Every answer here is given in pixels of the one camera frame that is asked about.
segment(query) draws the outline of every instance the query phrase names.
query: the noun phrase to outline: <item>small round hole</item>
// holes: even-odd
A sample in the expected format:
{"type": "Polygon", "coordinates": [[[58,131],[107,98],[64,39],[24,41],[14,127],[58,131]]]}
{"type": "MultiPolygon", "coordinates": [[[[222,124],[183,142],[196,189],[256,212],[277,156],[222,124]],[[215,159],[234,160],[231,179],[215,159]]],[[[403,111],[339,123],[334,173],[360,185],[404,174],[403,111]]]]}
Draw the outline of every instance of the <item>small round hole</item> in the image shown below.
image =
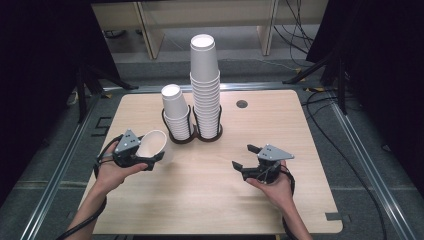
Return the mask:
{"type": "Polygon", "coordinates": [[[247,107],[247,102],[244,101],[244,100],[239,100],[239,101],[237,101],[236,105],[239,108],[246,108],[247,107]]]}

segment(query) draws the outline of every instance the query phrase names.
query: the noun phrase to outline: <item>tall stack of cups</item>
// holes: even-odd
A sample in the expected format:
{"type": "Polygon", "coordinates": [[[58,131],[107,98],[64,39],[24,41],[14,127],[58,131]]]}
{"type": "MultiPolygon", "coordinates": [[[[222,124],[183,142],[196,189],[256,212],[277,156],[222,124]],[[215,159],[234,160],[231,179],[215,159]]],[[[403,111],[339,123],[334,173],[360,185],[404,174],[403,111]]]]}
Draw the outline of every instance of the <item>tall stack of cups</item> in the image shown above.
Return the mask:
{"type": "Polygon", "coordinates": [[[202,138],[211,139],[219,134],[220,72],[212,36],[200,34],[191,39],[191,72],[194,114],[202,138]]]}

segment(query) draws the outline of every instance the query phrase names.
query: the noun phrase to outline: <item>hand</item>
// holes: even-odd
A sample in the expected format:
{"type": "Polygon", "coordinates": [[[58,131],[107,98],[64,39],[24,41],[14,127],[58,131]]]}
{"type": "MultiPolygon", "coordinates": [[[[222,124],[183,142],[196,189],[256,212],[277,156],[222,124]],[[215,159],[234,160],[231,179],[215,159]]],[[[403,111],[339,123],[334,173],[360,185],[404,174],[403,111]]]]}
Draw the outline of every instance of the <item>hand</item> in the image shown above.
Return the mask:
{"type": "MultiPolygon", "coordinates": [[[[114,142],[106,150],[106,153],[112,153],[117,145],[118,142],[114,142]]],[[[139,163],[128,168],[121,168],[116,165],[112,157],[103,158],[102,162],[103,163],[100,165],[99,175],[97,176],[94,187],[98,188],[105,194],[117,188],[129,175],[138,173],[147,168],[147,164],[145,163],[139,163]]]]}
{"type": "MultiPolygon", "coordinates": [[[[286,161],[282,160],[282,171],[285,171],[286,161]]],[[[290,179],[286,174],[280,173],[278,178],[271,184],[263,184],[254,178],[246,179],[250,185],[262,190],[272,204],[284,212],[284,206],[293,203],[293,196],[290,189],[290,179]]]]}

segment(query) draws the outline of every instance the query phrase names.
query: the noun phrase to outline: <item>camera stand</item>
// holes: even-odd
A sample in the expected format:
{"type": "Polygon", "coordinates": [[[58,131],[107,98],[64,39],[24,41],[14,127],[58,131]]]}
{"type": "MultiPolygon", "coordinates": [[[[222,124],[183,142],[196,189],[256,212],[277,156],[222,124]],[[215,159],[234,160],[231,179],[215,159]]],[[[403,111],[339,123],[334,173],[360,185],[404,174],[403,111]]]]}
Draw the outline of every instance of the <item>camera stand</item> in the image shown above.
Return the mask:
{"type": "Polygon", "coordinates": [[[335,78],[338,78],[338,86],[337,86],[337,98],[339,108],[342,110],[343,114],[347,114],[346,105],[345,105],[345,61],[347,51],[351,44],[351,39],[353,39],[353,29],[358,24],[358,15],[363,13],[364,11],[364,2],[363,0],[357,0],[351,12],[349,13],[348,18],[344,24],[342,32],[339,35],[339,39],[336,42],[333,50],[320,61],[309,67],[305,72],[300,73],[296,77],[283,81],[283,84],[296,84],[300,80],[314,73],[318,69],[323,66],[325,67],[324,73],[321,76],[320,82],[324,86],[331,85],[334,82],[335,78]]]}

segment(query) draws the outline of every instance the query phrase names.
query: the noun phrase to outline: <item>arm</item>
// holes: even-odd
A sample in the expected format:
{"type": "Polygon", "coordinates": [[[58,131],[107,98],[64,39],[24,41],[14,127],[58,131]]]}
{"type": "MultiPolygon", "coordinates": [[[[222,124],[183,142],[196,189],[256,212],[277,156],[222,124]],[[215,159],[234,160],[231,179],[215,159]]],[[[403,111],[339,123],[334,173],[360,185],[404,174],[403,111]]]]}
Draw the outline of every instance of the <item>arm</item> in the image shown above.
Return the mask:
{"type": "MultiPolygon", "coordinates": [[[[117,144],[118,142],[112,144],[106,152],[112,152],[117,144]]],[[[127,176],[140,172],[147,167],[146,164],[141,163],[129,168],[120,168],[115,162],[109,160],[112,160],[112,157],[103,158],[97,180],[81,204],[68,230],[92,216],[100,208],[106,195],[123,183],[127,176]]],[[[95,225],[96,220],[66,239],[91,239],[95,225]]]]}
{"type": "MultiPolygon", "coordinates": [[[[281,165],[285,166],[286,162],[281,161],[281,165]]],[[[309,234],[308,229],[297,211],[290,190],[290,180],[285,174],[280,173],[278,179],[268,185],[262,184],[253,178],[246,179],[246,182],[262,190],[271,203],[280,209],[287,226],[298,239],[312,239],[312,236],[309,234]]]]}

